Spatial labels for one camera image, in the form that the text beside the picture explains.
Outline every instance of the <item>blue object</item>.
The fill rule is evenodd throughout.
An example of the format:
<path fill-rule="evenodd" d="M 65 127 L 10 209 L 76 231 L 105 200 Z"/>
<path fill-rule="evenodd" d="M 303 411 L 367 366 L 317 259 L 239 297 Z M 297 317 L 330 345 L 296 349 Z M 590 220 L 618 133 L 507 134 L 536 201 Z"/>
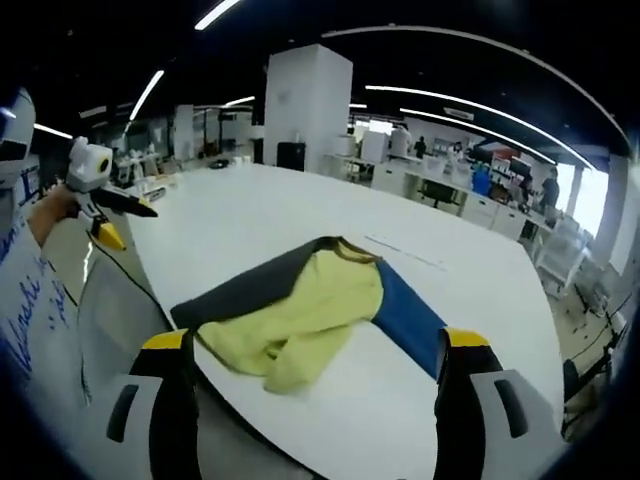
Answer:
<path fill-rule="evenodd" d="M 384 293 L 373 324 L 435 379 L 438 334 L 447 324 L 387 262 L 379 260 L 376 266 Z"/>
<path fill-rule="evenodd" d="M 489 195 L 489 189 L 491 188 L 491 175 L 484 168 L 476 170 L 471 180 L 472 188 L 475 193 Z"/>

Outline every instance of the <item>person's arm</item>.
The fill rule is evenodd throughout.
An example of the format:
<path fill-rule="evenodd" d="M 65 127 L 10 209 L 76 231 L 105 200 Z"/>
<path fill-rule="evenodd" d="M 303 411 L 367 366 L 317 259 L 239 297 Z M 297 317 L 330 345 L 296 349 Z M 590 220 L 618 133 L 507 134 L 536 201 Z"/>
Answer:
<path fill-rule="evenodd" d="M 74 195 L 64 185 L 55 187 L 34 207 L 28 223 L 33 238 L 42 247 L 51 230 L 61 220 L 77 215 L 78 206 Z"/>

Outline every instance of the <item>yellow fabric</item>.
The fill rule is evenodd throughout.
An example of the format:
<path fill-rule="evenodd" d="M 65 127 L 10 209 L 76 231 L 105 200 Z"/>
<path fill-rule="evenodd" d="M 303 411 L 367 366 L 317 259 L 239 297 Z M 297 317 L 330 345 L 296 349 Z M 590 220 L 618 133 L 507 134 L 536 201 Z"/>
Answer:
<path fill-rule="evenodd" d="M 315 253 L 288 298 L 200 327 L 205 345 L 231 369 L 266 377 L 265 390 L 286 393 L 315 382 L 353 324 L 371 320 L 382 303 L 373 257 L 345 246 L 340 253 L 350 260 L 332 251 Z"/>

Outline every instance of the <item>ceiling light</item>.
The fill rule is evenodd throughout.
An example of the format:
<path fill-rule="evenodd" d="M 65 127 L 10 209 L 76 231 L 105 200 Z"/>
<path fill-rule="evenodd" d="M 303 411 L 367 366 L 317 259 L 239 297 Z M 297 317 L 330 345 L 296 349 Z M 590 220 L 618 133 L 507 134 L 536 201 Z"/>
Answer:
<path fill-rule="evenodd" d="M 100 113 L 107 113 L 107 107 L 103 105 L 102 107 L 95 107 L 89 110 L 85 110 L 84 112 L 80 112 L 80 118 L 93 117 L 94 115 L 98 115 Z"/>
<path fill-rule="evenodd" d="M 353 34 L 359 34 L 359 33 L 385 32 L 385 31 L 427 32 L 427 33 L 435 33 L 435 34 L 441 34 L 441 35 L 451 35 L 454 37 L 466 38 L 468 40 L 486 43 L 488 45 L 492 45 L 494 47 L 501 48 L 508 52 L 524 57 L 525 59 L 535 63 L 539 67 L 542 67 L 550 71 L 551 73 L 556 75 L 558 78 L 564 80 L 573 88 L 578 90 L 582 95 L 584 95 L 598 110 L 602 112 L 602 114 L 605 117 L 607 117 L 607 119 L 616 128 L 616 130 L 620 132 L 620 135 L 622 135 L 622 138 L 624 138 L 625 142 L 629 146 L 629 150 L 632 150 L 631 142 L 629 141 L 629 138 L 627 137 L 622 127 L 620 127 L 620 125 L 618 125 L 618 123 L 614 119 L 615 115 L 607 112 L 607 110 L 600 103 L 598 103 L 598 101 L 595 98 L 593 98 L 593 96 L 591 96 L 589 92 L 587 92 L 584 88 L 582 88 L 576 82 L 574 82 L 569 77 L 567 77 L 564 73 L 552 67 L 548 63 L 543 62 L 539 58 L 534 57 L 527 50 L 521 50 L 519 48 L 512 47 L 511 45 L 507 45 L 506 43 L 498 42 L 496 40 L 482 37 L 480 35 L 475 35 L 473 33 L 461 32 L 458 30 L 451 30 L 448 28 L 441 28 L 441 27 L 427 27 L 427 26 L 416 26 L 416 25 L 400 25 L 397 27 L 396 26 L 359 27 L 359 28 L 353 28 L 350 30 L 327 32 L 327 33 L 323 33 L 321 36 L 322 38 L 331 38 L 331 37 L 340 37 L 342 35 L 353 35 Z"/>
<path fill-rule="evenodd" d="M 0 107 L 0 113 L 2 113 L 5 117 L 16 118 L 16 114 L 5 107 Z"/>
<path fill-rule="evenodd" d="M 256 97 L 239 98 L 238 100 L 234 100 L 233 102 L 225 103 L 223 106 L 224 107 L 233 107 L 234 105 L 239 105 L 241 103 L 253 102 L 255 99 L 256 99 Z"/>
<path fill-rule="evenodd" d="M 149 81 L 149 85 L 147 85 L 147 88 L 144 89 L 144 92 L 142 92 L 142 95 L 140 95 L 140 98 L 138 99 L 138 103 L 136 103 L 136 106 L 133 107 L 133 112 L 131 112 L 131 115 L 129 115 L 130 122 L 136 118 L 136 115 L 138 115 L 138 112 L 140 111 L 140 107 L 142 107 L 142 104 L 151 93 L 151 90 L 153 90 L 153 87 L 156 86 L 156 83 L 158 83 L 158 81 L 162 78 L 162 75 L 164 75 L 164 70 L 158 70 L 153 74 L 151 81 Z"/>
<path fill-rule="evenodd" d="M 54 130 L 53 128 L 45 127 L 44 125 L 40 125 L 39 123 L 34 123 L 33 127 L 37 130 L 42 130 L 43 132 L 53 133 L 54 135 L 58 135 L 59 137 L 62 137 L 62 138 L 68 138 L 69 140 L 73 138 L 68 133 L 60 132 L 58 130 Z"/>
<path fill-rule="evenodd" d="M 569 145 L 567 145 L 566 143 L 564 143 L 561 140 L 557 139 L 553 135 L 545 132 L 544 130 L 541 130 L 540 128 L 536 127 L 535 125 L 531 125 L 530 123 L 527 123 L 524 120 L 520 120 L 519 118 L 514 117 L 513 115 L 509 115 L 508 113 L 502 112 L 500 110 L 496 110 L 495 108 L 487 107 L 486 105 L 481 105 L 479 103 L 471 102 L 471 101 L 465 100 L 463 98 L 452 97 L 451 95 L 443 95 L 441 93 L 434 93 L 434 92 L 425 92 L 424 90 L 415 90 L 415 89 L 412 89 L 412 88 L 381 87 L 381 86 L 374 86 L 374 85 L 367 85 L 365 88 L 367 90 L 382 90 L 382 91 L 388 91 L 388 92 L 415 93 L 415 94 L 418 94 L 418 95 L 425 95 L 427 97 L 435 97 L 435 98 L 441 98 L 443 100 L 449 100 L 449 101 L 452 101 L 452 102 L 458 102 L 458 103 L 462 103 L 464 105 L 469 105 L 471 107 L 475 107 L 475 108 L 480 108 L 482 110 L 486 110 L 487 112 L 495 113 L 496 115 L 500 115 L 501 117 L 508 118 L 509 120 L 512 120 L 512 121 L 514 121 L 516 123 L 519 123 L 520 125 L 522 125 L 524 127 L 527 127 L 527 128 L 533 130 L 536 133 L 539 133 L 543 137 L 548 138 L 549 140 L 554 142 L 556 145 L 561 146 L 567 152 L 569 152 L 574 157 L 576 157 L 578 160 L 580 160 L 582 163 L 584 163 L 584 165 L 587 168 L 595 168 L 586 158 L 584 158 L 582 155 L 580 155 L 578 152 L 576 152 Z"/>
<path fill-rule="evenodd" d="M 225 13 L 227 10 L 229 10 L 231 7 L 233 7 L 235 4 L 239 2 L 240 0 L 224 0 L 223 2 L 219 3 L 214 7 L 213 10 L 207 13 L 204 16 L 204 18 L 196 24 L 195 29 L 204 30 L 213 22 L 215 22 L 218 18 L 220 18 L 223 13 Z"/>
<path fill-rule="evenodd" d="M 553 165 L 557 165 L 556 162 L 551 160 L 546 155 L 538 152 L 537 150 L 534 150 L 531 147 L 527 147 L 526 145 L 524 145 L 524 144 L 522 144 L 522 143 L 520 143 L 520 142 L 518 142 L 516 140 L 513 140 L 512 138 L 506 137 L 506 136 L 504 136 L 504 135 L 502 135 L 500 133 L 494 132 L 492 130 L 488 130 L 488 129 L 483 128 L 483 127 L 479 127 L 478 125 L 474 125 L 472 123 L 467 123 L 467 122 L 463 122 L 463 121 L 460 121 L 460 120 L 456 120 L 455 118 L 443 117 L 442 115 L 435 115 L 433 113 L 420 112 L 418 110 L 409 110 L 408 108 L 401 108 L 400 111 L 403 112 L 403 113 L 412 113 L 413 115 L 420 115 L 422 117 L 435 118 L 437 120 L 442 120 L 442 121 L 445 121 L 445 122 L 457 123 L 458 125 L 462 125 L 463 127 L 470 128 L 472 130 L 478 130 L 479 132 L 487 133 L 487 134 L 489 134 L 489 135 L 491 135 L 493 137 L 500 138 L 500 139 L 505 140 L 505 141 L 507 141 L 507 142 L 509 142 L 509 143 L 511 143 L 513 145 L 516 145 L 517 147 L 520 147 L 523 150 L 527 150 L 528 152 L 533 153 L 534 155 L 542 158 L 543 160 L 545 160 L 545 161 L 547 161 L 547 162 L 549 162 L 549 163 L 551 163 Z"/>

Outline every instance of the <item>round white table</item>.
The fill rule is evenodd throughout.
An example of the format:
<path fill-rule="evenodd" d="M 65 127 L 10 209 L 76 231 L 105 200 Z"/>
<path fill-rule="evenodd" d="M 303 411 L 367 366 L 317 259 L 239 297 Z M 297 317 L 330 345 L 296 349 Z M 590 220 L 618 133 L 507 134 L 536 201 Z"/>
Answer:
<path fill-rule="evenodd" d="M 447 324 L 487 337 L 503 367 L 547 399 L 560 427 L 558 339 L 519 244 L 404 198 L 260 165 L 182 174 L 154 208 L 158 218 L 129 224 L 170 321 L 175 305 L 313 238 L 342 235 L 383 256 Z M 319 381 L 291 395 L 266 392 L 262 378 L 229 371 L 199 344 L 195 357 L 245 420 L 316 473 L 433 477 L 436 382 L 374 325 L 358 325 Z"/>

